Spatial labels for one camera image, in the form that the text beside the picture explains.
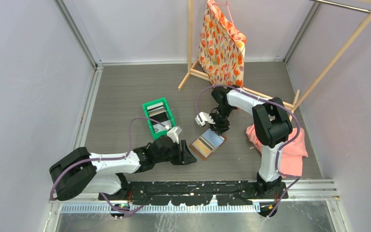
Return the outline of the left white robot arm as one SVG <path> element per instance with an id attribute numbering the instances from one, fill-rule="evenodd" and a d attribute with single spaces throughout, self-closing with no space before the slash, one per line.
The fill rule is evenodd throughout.
<path id="1" fill-rule="evenodd" d="M 196 161 L 185 140 L 175 142 L 168 136 L 128 153 L 97 154 L 79 147 L 49 168 L 50 197 L 67 201 L 81 193 L 103 193 L 123 200 L 129 193 L 125 174 L 143 173 L 161 162 L 188 165 Z"/>

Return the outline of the green plastic bin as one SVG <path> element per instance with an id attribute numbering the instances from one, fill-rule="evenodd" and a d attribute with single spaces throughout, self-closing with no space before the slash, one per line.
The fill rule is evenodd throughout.
<path id="1" fill-rule="evenodd" d="M 169 125 L 170 128 L 176 126 L 174 116 L 165 97 L 146 102 L 142 105 L 142 107 L 147 118 L 151 118 L 161 124 Z M 155 121 L 148 120 L 148 126 L 152 137 L 157 139 L 162 135 L 166 135 L 168 131 L 155 134 L 153 131 L 153 125 L 157 124 Z"/>

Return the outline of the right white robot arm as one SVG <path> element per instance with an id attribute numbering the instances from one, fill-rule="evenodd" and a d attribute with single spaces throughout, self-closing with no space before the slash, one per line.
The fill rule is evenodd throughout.
<path id="1" fill-rule="evenodd" d="M 211 95 L 218 106 L 209 113 L 209 124 L 217 135 L 229 130 L 228 117 L 233 110 L 241 109 L 253 117 L 255 136 L 262 149 L 256 190 L 260 197 L 269 198 L 281 185 L 280 156 L 293 131 L 282 100 L 257 97 L 237 87 L 214 87 Z"/>

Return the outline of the brown leather card holder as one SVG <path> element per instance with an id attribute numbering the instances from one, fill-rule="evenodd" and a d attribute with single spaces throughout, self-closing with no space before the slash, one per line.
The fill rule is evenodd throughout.
<path id="1" fill-rule="evenodd" d="M 227 138 L 223 135 L 217 135 L 215 132 L 213 132 L 211 129 L 207 129 L 201 136 L 199 136 L 197 139 L 201 139 L 204 141 L 207 145 L 211 147 L 211 154 L 210 156 L 227 140 Z M 200 154 L 197 152 L 197 150 L 190 145 L 190 148 L 202 159 L 207 160 L 208 158 L 201 157 Z"/>

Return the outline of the gold credit card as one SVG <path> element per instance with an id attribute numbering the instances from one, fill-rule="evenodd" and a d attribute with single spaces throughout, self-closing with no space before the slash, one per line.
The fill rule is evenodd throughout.
<path id="1" fill-rule="evenodd" d="M 192 146 L 197 150 L 201 157 L 208 158 L 212 152 L 211 147 L 200 138 L 195 140 Z"/>

